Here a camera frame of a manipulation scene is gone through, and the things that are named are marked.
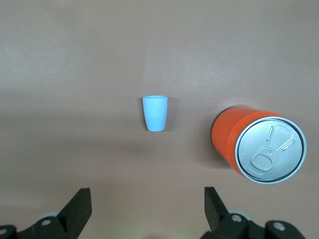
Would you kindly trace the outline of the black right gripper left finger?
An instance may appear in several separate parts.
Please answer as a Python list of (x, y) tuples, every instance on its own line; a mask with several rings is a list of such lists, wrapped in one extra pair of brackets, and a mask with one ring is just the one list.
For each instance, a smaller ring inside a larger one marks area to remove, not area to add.
[(77, 239), (92, 214), (91, 191), (81, 188), (56, 215), (47, 216), (18, 232), (14, 225), (1, 225), (2, 239)]

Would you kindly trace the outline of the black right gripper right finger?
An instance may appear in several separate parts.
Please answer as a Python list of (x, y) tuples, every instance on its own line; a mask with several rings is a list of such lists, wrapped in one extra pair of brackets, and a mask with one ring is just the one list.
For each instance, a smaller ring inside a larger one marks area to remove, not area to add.
[(230, 213), (214, 187), (204, 188), (204, 210), (210, 231), (203, 239), (303, 239), (302, 233), (285, 221), (267, 221), (264, 227), (239, 213)]

